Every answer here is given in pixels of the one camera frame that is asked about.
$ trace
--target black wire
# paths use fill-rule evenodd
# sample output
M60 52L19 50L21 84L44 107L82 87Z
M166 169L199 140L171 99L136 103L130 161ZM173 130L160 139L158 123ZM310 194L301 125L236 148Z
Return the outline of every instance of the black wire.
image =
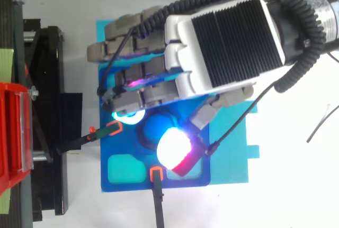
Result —
M276 82L273 82L270 84L269 87L267 87L263 92L261 92L261 94L259 95L259 97L257 97L255 99L255 101L252 102L252 104L249 106L249 108L240 116L240 118L230 127L230 129L223 134L222 137L220 137L219 140L217 140L216 142L212 143L209 146L209 149L207 151L207 155L211 156L216 150L217 148L220 146L221 142L227 137L229 136L229 134L232 133L232 131L240 124L240 122L246 117L247 114L249 114L249 112L254 108L254 106L263 98L263 96L265 96L267 94L267 92L269 92L269 90L275 85Z
M123 47L126 45L128 39L131 37L131 35L132 35L132 33L133 33L134 30L135 30L135 28L131 28L131 29L127 32L126 36L123 38L123 40L122 40L122 42L120 43L120 45L119 45L117 51L115 52L114 56L113 56L112 59L110 60L110 63L107 65L107 67L106 67L106 69L105 69L105 73L103 74L103 76L102 76L102 78L101 78L101 81L100 81L100 84L99 84L99 87L98 87L98 89L97 89L97 94L98 94L99 96L102 97L102 96L104 95L105 90L103 89L103 85L104 85L104 83L105 83L105 81L106 81L107 75L109 74L110 69L111 69L113 63L115 62L116 58L117 58L117 57L119 56L119 54L121 53Z
M339 108L339 105L334 108L318 125L317 127L313 130L312 134L309 136L309 138L307 139L307 143L309 143L312 138L314 137L314 135L317 133L317 131L319 130L319 128L324 124L324 122Z
M339 60L337 58L335 58L330 52L327 53L328 56L330 56L334 61L336 61L337 63L339 63Z

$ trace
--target coiled cable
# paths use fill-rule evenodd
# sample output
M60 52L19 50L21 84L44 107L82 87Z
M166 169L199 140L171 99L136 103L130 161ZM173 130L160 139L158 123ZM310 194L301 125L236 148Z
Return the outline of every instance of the coiled cable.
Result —
M221 1L224 0L178 0L174 3L170 3L168 6L164 6L148 19L141 22L136 27L136 36L140 39L144 39L155 30L162 28L169 15L187 14L203 6Z
M326 34L318 21L315 10L305 0L284 0L286 9L298 20L310 40L310 47L292 68L278 81L274 88L283 93L294 86L317 62L322 53Z

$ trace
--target orange clip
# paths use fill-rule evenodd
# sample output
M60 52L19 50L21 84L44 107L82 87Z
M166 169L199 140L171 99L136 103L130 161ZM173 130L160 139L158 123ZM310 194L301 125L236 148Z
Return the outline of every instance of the orange clip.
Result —
M90 126L90 133L95 133L96 132L96 129L94 126Z
M150 168L149 170L150 181L153 182L153 171L157 171L157 170L160 172L160 180L163 181L164 174L163 174L163 169L161 168L161 166L153 166L152 168Z
M113 124L118 124L119 129L110 133L110 136L113 136L113 135L116 135L116 134L119 134L119 133L122 132L122 123L120 121L111 121L111 122L107 123L106 126L110 126L110 125L113 125Z

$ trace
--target led light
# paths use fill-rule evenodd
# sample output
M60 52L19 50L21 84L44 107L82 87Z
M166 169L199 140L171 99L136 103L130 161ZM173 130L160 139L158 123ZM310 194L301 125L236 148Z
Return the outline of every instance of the led light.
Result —
M187 135L178 128L172 127L161 137L157 147L157 157L164 167L172 170L191 150L191 141Z
M145 110L136 112L136 114L133 115L133 116L128 116L128 115L119 116L117 113L112 113L112 116L116 121L120 121L120 122L122 122L124 124L128 124L128 125L135 125L135 124L139 123L142 120L142 118L144 118Z

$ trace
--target green tape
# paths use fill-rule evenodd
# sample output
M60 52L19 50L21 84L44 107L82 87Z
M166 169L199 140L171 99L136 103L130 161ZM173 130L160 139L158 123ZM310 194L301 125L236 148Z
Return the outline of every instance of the green tape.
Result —
M0 82L10 83L12 79L13 49L0 49ZM0 214L10 211L11 190L0 195Z
M11 82L13 53L13 49L0 49L0 81L2 82Z
M0 195L0 214L8 214L10 211L11 190L6 190Z

